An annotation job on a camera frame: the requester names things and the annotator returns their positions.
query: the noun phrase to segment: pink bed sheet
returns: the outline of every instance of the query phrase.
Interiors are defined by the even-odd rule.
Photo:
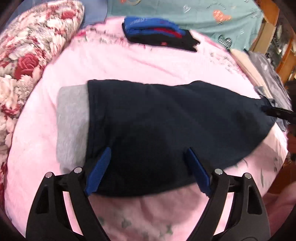
[[[207,37],[192,32],[201,44],[197,53],[129,44],[121,29],[123,18],[89,26],[43,74],[16,125],[8,158],[5,208],[24,235],[30,206],[44,174],[61,174],[56,160],[56,107],[61,87],[90,79],[118,79],[165,85],[202,80],[241,95],[259,98],[252,84],[227,51]],[[225,171],[252,174],[260,193],[267,192],[286,154],[287,140],[275,124],[266,139],[249,156]],[[96,194],[90,202],[112,241],[186,240],[207,203],[196,184],[139,198],[106,198]],[[69,196],[66,207],[72,228],[80,232]],[[216,232],[223,231],[229,215],[229,195]]]

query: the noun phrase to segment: black cloth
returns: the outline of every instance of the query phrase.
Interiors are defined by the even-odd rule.
[[[90,122],[86,166],[106,147],[111,162],[97,192],[142,196],[195,180],[183,153],[193,147],[214,168],[235,165],[268,135],[274,117],[251,99],[195,81],[166,86],[119,80],[88,81]]]
[[[185,31],[185,35],[181,38],[170,37],[165,34],[137,34],[129,36],[125,32],[124,23],[122,23],[123,32],[127,40],[131,43],[140,43],[152,46],[163,46],[177,49],[184,49],[192,52],[197,52],[194,46],[200,42],[194,39],[188,30]]]

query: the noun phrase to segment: floral pillow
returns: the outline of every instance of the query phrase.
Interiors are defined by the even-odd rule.
[[[12,134],[22,107],[46,65],[78,30],[84,6],[75,0],[38,5],[0,35],[0,206]]]

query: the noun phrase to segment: silver screw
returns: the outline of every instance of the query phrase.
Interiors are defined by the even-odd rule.
[[[249,174],[249,173],[245,173],[244,176],[245,176],[245,178],[247,178],[247,179],[251,179],[251,178],[252,178],[252,175]]]
[[[223,171],[219,168],[215,169],[215,173],[218,175],[221,175],[223,173]]]
[[[82,168],[81,167],[77,167],[77,168],[74,169],[74,172],[77,173],[77,174],[78,173],[81,173],[82,172]]]
[[[50,177],[52,177],[52,172],[48,172],[48,173],[46,173],[46,174],[45,174],[45,177],[46,177],[46,178],[50,178]]]

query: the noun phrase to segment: teal bed sheet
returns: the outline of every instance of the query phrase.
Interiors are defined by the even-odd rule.
[[[231,48],[249,49],[257,37],[263,13],[253,0],[108,0],[108,16],[160,17],[183,29],[193,29],[219,43],[231,39]],[[218,23],[214,11],[224,19]]]

